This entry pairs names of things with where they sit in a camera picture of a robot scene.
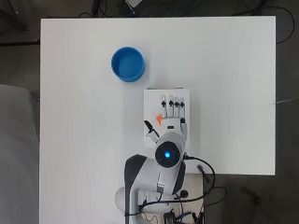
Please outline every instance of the robot finger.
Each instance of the robot finger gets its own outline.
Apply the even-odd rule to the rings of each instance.
[[[167,109],[166,109],[166,97],[161,96],[161,106],[162,106],[162,118],[167,118]]]
[[[179,117],[181,119],[185,119],[185,103],[184,98],[180,97],[180,104],[179,104]]]
[[[175,98],[175,118],[179,118],[179,102],[177,96]]]
[[[174,96],[169,96],[169,107],[168,107],[168,117],[173,118],[174,117]]]

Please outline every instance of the robotic hand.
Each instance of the robotic hand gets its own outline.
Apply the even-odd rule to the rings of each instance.
[[[125,187],[116,194],[116,204],[120,210],[123,210],[120,201],[124,194],[125,224],[149,224],[140,215],[140,197],[151,192],[154,196],[159,193],[160,200],[169,199],[181,189],[184,181],[186,165],[183,157],[187,139],[184,99],[178,100],[178,97],[169,96],[168,112],[165,96],[162,96],[161,105],[164,130],[161,137],[148,121],[144,121],[148,129],[147,136],[156,143],[155,159],[134,155],[125,163]],[[148,203],[149,198],[143,199],[142,204]],[[165,213],[169,212],[172,206],[165,204],[160,208],[160,213]]]
[[[185,120],[185,103],[184,98],[175,97],[173,95],[169,96],[168,101],[168,112],[167,112],[167,101],[166,97],[163,95],[161,97],[162,106],[162,128],[164,133],[178,133],[183,136],[184,141],[187,140],[187,124]],[[147,137],[157,143],[160,135],[152,128],[152,125],[145,120],[145,128],[147,129]]]

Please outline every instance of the wire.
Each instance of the wire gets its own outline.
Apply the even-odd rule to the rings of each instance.
[[[40,40],[33,42],[12,42],[12,43],[0,43],[0,47],[18,47],[18,46],[32,46],[32,45],[40,45]]]
[[[221,202],[224,201],[224,200],[226,199],[226,197],[227,197],[227,190],[226,190],[226,188],[224,188],[224,187],[214,187],[213,189],[223,189],[223,190],[224,190],[224,196],[223,196],[223,198],[221,198],[220,200],[218,200],[218,201],[216,201],[216,202],[214,202],[214,203],[209,203],[209,204],[204,205],[205,208],[206,208],[206,207],[209,207],[209,206],[211,206],[211,205],[217,204],[217,203],[221,203]]]
[[[189,199],[189,200],[180,200],[180,201],[170,201],[169,200],[169,201],[150,202],[150,203],[145,203],[145,204],[140,205],[139,206],[140,209],[143,209],[144,207],[146,207],[148,205],[152,205],[152,204],[156,204],[156,203],[192,203],[192,202],[196,202],[198,200],[201,200],[201,199],[205,198],[212,191],[212,189],[215,186],[215,181],[216,181],[216,174],[215,174],[215,171],[214,171],[213,167],[210,164],[208,164],[206,161],[195,158],[195,157],[189,157],[189,156],[186,155],[184,159],[186,161],[189,161],[189,160],[200,161],[200,162],[202,162],[202,163],[204,163],[205,165],[208,166],[208,168],[212,171],[212,174],[214,176],[213,182],[212,182],[210,188],[206,192],[204,192],[204,194],[202,196],[197,197],[197,198],[193,198],[193,199]]]
[[[177,197],[178,197],[178,200],[179,200],[179,203],[180,203],[180,209],[181,209],[180,213],[181,213],[181,216],[182,216],[184,214],[183,203],[181,202],[180,197],[178,195],[177,195]]]
[[[278,104],[281,104],[281,103],[288,103],[288,102],[291,102],[291,101],[294,101],[294,100],[298,100],[299,99],[299,96],[297,97],[293,97],[289,100],[281,100],[281,101],[277,101],[275,104],[278,105]]]
[[[10,8],[11,8],[11,11],[12,11],[14,17],[17,19],[17,14],[16,14],[16,12],[15,12],[15,9],[13,8],[13,6],[12,6],[10,0],[7,0],[7,1],[8,1],[8,4],[9,4],[9,6],[10,6]]]
[[[263,8],[277,8],[277,9],[281,9],[281,10],[284,10],[289,13],[289,15],[292,18],[292,30],[287,38],[285,38],[284,40],[278,41],[277,44],[282,44],[282,43],[286,42],[287,40],[289,40],[292,37],[293,32],[295,31],[295,19],[293,18],[292,13],[285,7],[263,7]]]
[[[81,14],[78,15],[78,17],[81,17],[83,15],[88,15],[90,17],[93,17],[93,15],[91,13],[89,13],[89,12],[82,12]]]
[[[196,7],[193,7],[193,8],[191,8],[191,9],[187,10],[186,12],[184,12],[183,14],[181,14],[180,17],[184,17],[184,16],[186,16],[187,14],[189,14],[189,13],[195,11],[197,8],[199,8],[201,5],[203,5],[205,2],[206,2],[206,0],[201,1]]]
[[[132,214],[127,214],[127,213],[125,213],[124,214],[124,216],[125,217],[133,217],[133,216],[137,216],[137,215],[139,215],[141,212],[140,212],[140,210],[139,210],[139,212],[137,212],[137,213],[132,213]]]
[[[105,10],[103,11],[103,9],[101,8],[101,3],[104,2],[105,3]],[[103,0],[100,1],[100,5],[99,5],[99,10],[102,13],[103,17],[109,18],[109,16],[106,14],[107,13],[107,0]]]
[[[284,40],[281,40],[281,41],[278,41],[278,42],[277,42],[277,44],[282,44],[282,43],[286,42],[287,40],[289,40],[289,39],[292,37],[292,35],[293,35],[294,31],[295,31],[295,19],[294,19],[292,13],[291,13],[287,8],[285,8],[285,7],[262,7],[261,10],[263,10],[263,9],[267,9],[267,8],[277,8],[277,9],[284,10],[284,11],[288,12],[289,15],[290,15],[291,18],[292,18],[292,30],[291,30],[290,34],[289,34],[288,37],[285,38]],[[233,15],[231,15],[231,16],[241,16],[241,15],[246,15],[246,14],[249,14],[250,12],[254,12],[254,11],[255,11],[255,12],[257,11],[256,8],[251,9],[251,10],[247,10],[247,11],[244,11],[244,12],[235,13],[235,14],[233,14]]]
[[[148,17],[150,16],[151,13],[153,13],[155,10],[157,10],[160,7],[166,6],[168,4],[174,4],[177,0],[172,0],[170,2],[163,2],[161,3],[159,6],[155,7],[152,11],[150,11],[149,13],[147,13],[146,15],[144,15],[143,17]]]
[[[244,0],[240,0],[240,2],[243,4],[243,6],[244,6],[246,9],[250,9],[250,7],[244,2]]]
[[[142,212],[142,214],[146,217],[146,220],[147,220],[148,222],[151,222],[154,218],[156,218],[157,224],[159,223],[157,216],[153,216],[153,217],[151,218],[151,220],[149,220],[148,217],[147,217],[147,215],[146,215],[144,212]]]

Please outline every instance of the white table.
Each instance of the white table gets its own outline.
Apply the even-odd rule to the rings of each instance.
[[[123,166],[143,148],[143,90],[191,90],[191,156],[218,174],[275,173],[275,18],[42,20],[40,224],[122,223]],[[132,46],[144,76],[123,83]],[[194,165],[188,172],[195,173]]]

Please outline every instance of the gray floor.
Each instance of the gray floor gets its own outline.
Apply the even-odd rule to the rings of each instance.
[[[11,0],[18,17],[30,27],[28,34],[11,31],[0,35],[0,41],[24,41],[39,38],[40,19],[48,16],[77,16],[90,11],[92,0]],[[187,16],[226,16],[255,7],[258,0],[208,0]],[[176,17],[199,1],[163,3],[161,0],[144,0],[139,12],[141,16]],[[115,15],[118,0],[108,1],[107,14]],[[6,0],[0,6],[7,8]],[[299,1],[272,0],[269,5],[285,7],[299,18]],[[279,10],[266,10],[265,15],[277,15],[277,39],[283,39],[291,30],[291,19]],[[277,100],[299,96],[299,35],[295,30],[286,43],[277,45]],[[39,47],[15,47],[0,49],[0,83],[21,86],[39,94]],[[299,101],[277,105],[277,175],[218,175],[217,185],[228,189],[224,203],[206,209],[206,223],[298,223],[299,212]],[[255,194],[244,193],[242,188]],[[221,197],[221,191],[206,199],[211,203]]]

